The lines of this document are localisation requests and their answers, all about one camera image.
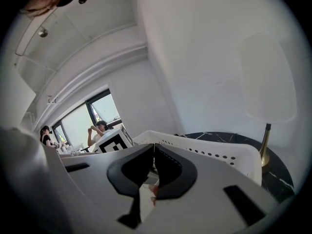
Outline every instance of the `white ceiling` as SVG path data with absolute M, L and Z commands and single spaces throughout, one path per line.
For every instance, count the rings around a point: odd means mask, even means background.
M 78 0 L 58 8 L 42 26 L 48 36 L 36 32 L 19 64 L 18 71 L 37 94 L 29 111 L 35 112 L 40 93 L 64 62 L 79 49 L 102 35 L 136 23 L 132 0 Z

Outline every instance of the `table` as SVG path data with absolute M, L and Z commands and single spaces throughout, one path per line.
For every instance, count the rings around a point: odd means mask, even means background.
M 181 137 L 214 142 L 248 144 L 254 146 L 257 150 L 261 147 L 261 143 L 254 139 L 231 133 L 200 132 L 182 135 Z M 286 198 L 294 195 L 293 180 L 281 159 L 269 148 L 267 153 L 270 156 L 271 169 L 262 175 L 261 186 L 281 203 Z

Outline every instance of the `dark hair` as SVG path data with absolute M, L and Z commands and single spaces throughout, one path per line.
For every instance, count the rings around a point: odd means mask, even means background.
M 41 130 L 40 130 L 40 142 L 42 142 L 42 136 L 45 130 L 49 130 L 50 128 L 48 126 L 44 126 Z
M 99 126 L 99 125 L 103 125 L 104 128 L 105 128 L 105 130 L 108 129 L 107 123 L 106 123 L 106 121 L 104 121 L 104 120 L 100 120 L 100 121 L 98 121 L 98 122 L 96 123 L 96 126 Z

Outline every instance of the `lamp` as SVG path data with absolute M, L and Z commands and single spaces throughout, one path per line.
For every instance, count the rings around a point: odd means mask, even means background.
M 297 111 L 293 77 L 285 54 L 271 33 L 252 35 L 238 46 L 245 94 L 245 112 L 265 122 L 260 148 L 262 172 L 270 169 L 266 150 L 271 124 L 292 120 Z

